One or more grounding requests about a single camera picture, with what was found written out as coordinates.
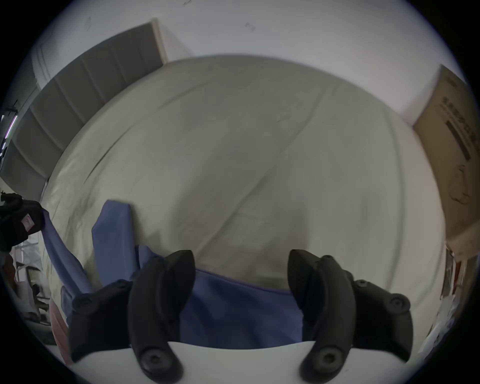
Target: cardboard box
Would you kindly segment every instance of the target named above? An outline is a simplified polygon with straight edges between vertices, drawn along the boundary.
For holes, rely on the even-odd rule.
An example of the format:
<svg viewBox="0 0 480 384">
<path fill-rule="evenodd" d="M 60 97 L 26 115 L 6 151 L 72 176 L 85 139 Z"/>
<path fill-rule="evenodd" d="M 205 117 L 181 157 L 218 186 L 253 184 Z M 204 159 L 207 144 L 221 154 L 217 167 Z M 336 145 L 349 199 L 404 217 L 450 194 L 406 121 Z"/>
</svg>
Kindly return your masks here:
<svg viewBox="0 0 480 384">
<path fill-rule="evenodd" d="M 415 125 L 437 181 L 446 244 L 455 261 L 480 252 L 480 124 L 467 85 L 442 67 L 437 86 Z"/>
</svg>

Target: white surface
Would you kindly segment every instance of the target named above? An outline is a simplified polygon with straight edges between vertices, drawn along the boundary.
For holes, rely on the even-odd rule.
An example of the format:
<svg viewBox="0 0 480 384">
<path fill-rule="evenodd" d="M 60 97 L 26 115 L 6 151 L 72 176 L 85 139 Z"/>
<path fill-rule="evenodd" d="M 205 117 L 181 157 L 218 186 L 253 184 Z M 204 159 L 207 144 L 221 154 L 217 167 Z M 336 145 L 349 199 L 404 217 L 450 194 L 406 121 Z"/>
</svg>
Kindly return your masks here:
<svg viewBox="0 0 480 384">
<path fill-rule="evenodd" d="M 177 61 L 100 110 L 42 200 L 94 284 L 91 228 L 107 199 L 132 205 L 136 243 L 191 249 L 197 267 L 264 287 L 288 288 L 291 249 L 331 254 L 409 297 L 414 352 L 440 305 L 444 219 L 420 143 L 379 100 L 310 68 Z"/>
<path fill-rule="evenodd" d="M 169 344 L 184 368 L 179 384 L 302 384 L 298 368 L 313 342 L 249 350 Z M 153 383 L 130 348 L 92 353 L 69 368 L 92 384 Z M 411 366 L 389 353 L 353 348 L 329 384 L 403 383 L 411 372 Z"/>
<path fill-rule="evenodd" d="M 461 70 L 406 1 L 80 0 L 32 50 L 41 88 L 96 44 L 157 18 L 170 61 L 217 54 L 281 58 L 370 92 L 413 124 L 440 64 Z"/>
</svg>

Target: screw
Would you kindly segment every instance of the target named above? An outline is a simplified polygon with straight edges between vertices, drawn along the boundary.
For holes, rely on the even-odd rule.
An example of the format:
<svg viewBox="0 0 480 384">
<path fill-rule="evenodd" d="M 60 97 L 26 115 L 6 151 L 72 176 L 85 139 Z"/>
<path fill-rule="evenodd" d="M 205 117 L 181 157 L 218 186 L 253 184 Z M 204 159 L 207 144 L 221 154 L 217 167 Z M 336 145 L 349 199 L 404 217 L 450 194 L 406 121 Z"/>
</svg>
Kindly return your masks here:
<svg viewBox="0 0 480 384">
<path fill-rule="evenodd" d="M 317 372 L 334 372 L 343 364 L 343 353 L 335 347 L 325 347 L 312 356 L 312 365 Z"/>
<path fill-rule="evenodd" d="M 357 287 L 360 287 L 360 288 L 365 288 L 368 284 L 368 281 L 366 280 L 357 280 L 355 282 L 355 284 L 357 285 Z"/>
<path fill-rule="evenodd" d="M 92 299 L 89 297 L 82 297 L 76 301 L 77 308 L 86 308 L 92 304 Z"/>
<path fill-rule="evenodd" d="M 403 308 L 403 305 L 404 305 L 403 300 L 399 297 L 393 298 L 390 304 L 392 304 L 395 308 L 398 308 L 398 309 Z"/>
<path fill-rule="evenodd" d="M 149 349 L 140 358 L 143 369 L 151 373 L 165 373 L 173 364 L 172 358 L 160 349 Z"/>
</svg>

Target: white wall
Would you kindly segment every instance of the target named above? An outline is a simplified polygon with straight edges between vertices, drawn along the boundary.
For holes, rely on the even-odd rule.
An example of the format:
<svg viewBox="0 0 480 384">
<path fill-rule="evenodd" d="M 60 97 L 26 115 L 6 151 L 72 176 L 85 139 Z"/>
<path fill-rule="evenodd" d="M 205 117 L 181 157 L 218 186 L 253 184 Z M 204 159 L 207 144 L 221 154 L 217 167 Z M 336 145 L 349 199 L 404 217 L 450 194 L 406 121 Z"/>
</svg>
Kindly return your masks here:
<svg viewBox="0 0 480 384">
<path fill-rule="evenodd" d="M 169 61 L 237 53 L 303 63 L 360 86 L 408 123 L 440 64 L 462 77 L 437 33 L 402 1 L 78 0 L 33 49 L 40 87 L 89 48 L 152 18 Z"/>
</svg>

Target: white bed sheet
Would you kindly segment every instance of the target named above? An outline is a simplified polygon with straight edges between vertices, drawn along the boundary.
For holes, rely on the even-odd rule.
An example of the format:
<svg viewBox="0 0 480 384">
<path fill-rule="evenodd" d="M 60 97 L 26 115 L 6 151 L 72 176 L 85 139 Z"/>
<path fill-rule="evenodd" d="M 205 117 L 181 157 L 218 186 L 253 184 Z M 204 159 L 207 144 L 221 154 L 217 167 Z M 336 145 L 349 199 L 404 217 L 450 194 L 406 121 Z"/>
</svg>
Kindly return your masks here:
<svg viewBox="0 0 480 384">
<path fill-rule="evenodd" d="M 414 352 L 440 305 L 444 218 L 418 139 L 378 99 L 311 68 L 177 61 L 87 123 L 42 205 L 97 287 L 91 228 L 107 199 L 132 205 L 137 243 L 191 249 L 197 267 L 265 287 L 288 288 L 290 249 L 331 254 L 409 297 Z"/>
</svg>

